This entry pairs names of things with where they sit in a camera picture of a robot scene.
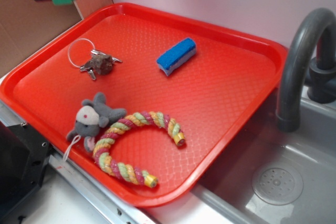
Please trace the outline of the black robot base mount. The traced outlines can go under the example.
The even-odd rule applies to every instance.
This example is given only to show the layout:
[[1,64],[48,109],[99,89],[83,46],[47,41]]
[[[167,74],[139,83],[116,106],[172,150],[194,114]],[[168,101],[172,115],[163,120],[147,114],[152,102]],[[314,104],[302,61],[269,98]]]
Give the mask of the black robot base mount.
[[1,220],[40,190],[50,151],[31,125],[1,124]]

